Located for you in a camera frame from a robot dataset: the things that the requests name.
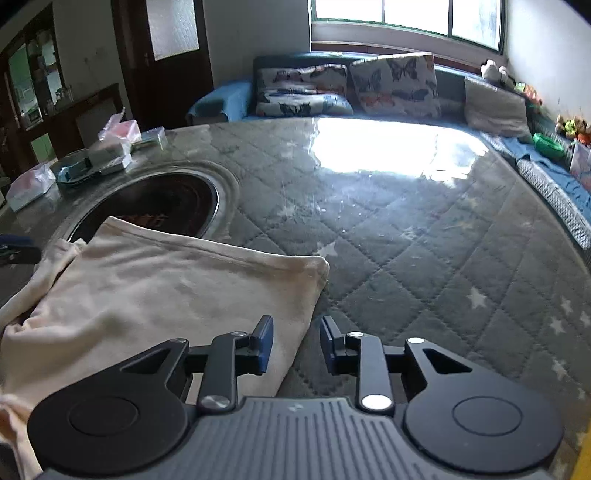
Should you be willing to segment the green bowl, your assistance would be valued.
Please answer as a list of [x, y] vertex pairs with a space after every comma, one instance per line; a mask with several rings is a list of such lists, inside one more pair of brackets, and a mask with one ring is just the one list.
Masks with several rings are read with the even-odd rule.
[[562, 161], [566, 157], [566, 153], [562, 145], [553, 140], [551, 137], [541, 133], [535, 133], [533, 135], [533, 143], [536, 151], [539, 154], [552, 161]]

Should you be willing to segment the white power strip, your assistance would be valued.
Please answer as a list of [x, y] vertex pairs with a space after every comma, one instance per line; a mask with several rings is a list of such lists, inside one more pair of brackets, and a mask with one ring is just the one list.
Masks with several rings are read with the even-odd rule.
[[95, 166], [92, 169], [93, 175], [107, 176], [127, 169], [132, 164], [132, 156], [126, 154], [110, 160], [109, 162]]

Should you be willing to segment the upright butterfly cushion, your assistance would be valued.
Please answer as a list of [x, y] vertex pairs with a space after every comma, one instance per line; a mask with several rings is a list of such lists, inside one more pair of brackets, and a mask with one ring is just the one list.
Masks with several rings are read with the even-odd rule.
[[349, 67], [356, 96], [372, 116], [442, 116], [431, 52], [377, 56]]

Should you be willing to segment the clear plastic storage box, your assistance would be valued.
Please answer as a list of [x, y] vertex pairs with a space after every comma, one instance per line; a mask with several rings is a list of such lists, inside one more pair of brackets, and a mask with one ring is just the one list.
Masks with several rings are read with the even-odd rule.
[[588, 192], [591, 192], [591, 152], [589, 147], [579, 141], [574, 143], [570, 173]]

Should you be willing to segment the cream garment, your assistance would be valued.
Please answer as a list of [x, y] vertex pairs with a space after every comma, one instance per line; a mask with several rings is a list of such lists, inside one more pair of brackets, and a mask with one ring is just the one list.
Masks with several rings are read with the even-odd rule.
[[277, 255], [109, 218], [90, 241], [56, 241], [1, 309], [1, 470], [41, 467], [27, 422], [53, 392], [171, 338], [195, 345], [273, 317], [270, 369], [238, 383], [273, 396], [329, 278], [321, 256]]

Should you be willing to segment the pink tissue box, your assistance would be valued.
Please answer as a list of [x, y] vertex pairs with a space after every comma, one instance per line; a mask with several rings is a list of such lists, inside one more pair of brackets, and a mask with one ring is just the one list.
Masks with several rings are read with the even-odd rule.
[[126, 110], [113, 114], [98, 133], [98, 140], [89, 148], [91, 158], [106, 162], [129, 154], [134, 143], [141, 139], [136, 120], [123, 120]]

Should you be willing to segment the teal black hair brush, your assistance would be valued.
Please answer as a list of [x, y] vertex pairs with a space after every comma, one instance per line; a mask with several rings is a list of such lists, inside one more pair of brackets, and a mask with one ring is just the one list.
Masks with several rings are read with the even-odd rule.
[[97, 170], [92, 165], [91, 160], [83, 156], [70, 163], [60, 161], [54, 176], [59, 185], [74, 186], [85, 182], [96, 173]]

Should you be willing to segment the small plush toys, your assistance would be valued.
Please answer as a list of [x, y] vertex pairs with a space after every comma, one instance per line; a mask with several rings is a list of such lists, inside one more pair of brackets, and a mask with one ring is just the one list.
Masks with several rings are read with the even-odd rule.
[[584, 146], [589, 146], [591, 143], [590, 123], [580, 116], [565, 118], [558, 115], [555, 122], [555, 132], [569, 140], [576, 140]]

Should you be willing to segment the flat butterfly pillow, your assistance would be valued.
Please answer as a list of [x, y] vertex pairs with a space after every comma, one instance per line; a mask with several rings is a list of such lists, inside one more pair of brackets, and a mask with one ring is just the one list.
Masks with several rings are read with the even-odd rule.
[[315, 117], [353, 115], [346, 99], [348, 69], [322, 64], [307, 68], [263, 68], [257, 71], [256, 115]]

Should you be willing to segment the dark wooden cabinet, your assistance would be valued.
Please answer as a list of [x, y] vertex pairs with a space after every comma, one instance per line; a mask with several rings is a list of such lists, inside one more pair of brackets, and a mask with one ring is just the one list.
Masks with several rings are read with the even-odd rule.
[[3, 175], [91, 145], [127, 107], [110, 2], [2, 2]]

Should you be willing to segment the panda plush toy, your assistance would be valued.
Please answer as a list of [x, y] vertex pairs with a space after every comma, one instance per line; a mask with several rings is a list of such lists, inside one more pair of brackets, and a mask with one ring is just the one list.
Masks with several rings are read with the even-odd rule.
[[492, 59], [488, 59], [481, 65], [481, 76], [485, 81], [505, 89], [513, 90], [516, 86], [516, 81], [508, 69], [505, 66], [499, 66]]

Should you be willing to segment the plastic wrapped tissue pack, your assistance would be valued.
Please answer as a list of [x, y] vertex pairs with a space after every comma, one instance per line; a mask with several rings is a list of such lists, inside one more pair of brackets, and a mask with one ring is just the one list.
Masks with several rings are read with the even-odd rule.
[[18, 212], [44, 196], [55, 182], [50, 166], [47, 163], [38, 164], [11, 183], [6, 194], [7, 203], [14, 212]]

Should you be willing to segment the window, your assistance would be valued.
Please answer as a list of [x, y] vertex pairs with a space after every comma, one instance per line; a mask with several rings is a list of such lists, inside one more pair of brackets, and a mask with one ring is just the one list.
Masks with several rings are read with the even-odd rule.
[[315, 1], [312, 18], [401, 27], [502, 50], [502, 1]]

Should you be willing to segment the grey cushion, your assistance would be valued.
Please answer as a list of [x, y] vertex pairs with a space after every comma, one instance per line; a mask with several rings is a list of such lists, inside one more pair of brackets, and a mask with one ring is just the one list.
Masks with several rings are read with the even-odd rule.
[[466, 77], [465, 119], [468, 126], [493, 136], [532, 143], [525, 100], [489, 83]]

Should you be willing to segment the grey quilted star table cover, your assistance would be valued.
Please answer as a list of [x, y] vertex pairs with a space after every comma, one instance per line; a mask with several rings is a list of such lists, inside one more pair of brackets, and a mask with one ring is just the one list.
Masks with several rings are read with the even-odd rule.
[[318, 314], [393, 343], [424, 337], [542, 393], [565, 426], [553, 474], [571, 477], [590, 443], [590, 271], [487, 143], [345, 118], [202, 125], [167, 139], [123, 174], [4, 210], [2, 230], [42, 246], [119, 183], [215, 163], [239, 186], [224, 242], [321, 254], [331, 274]]

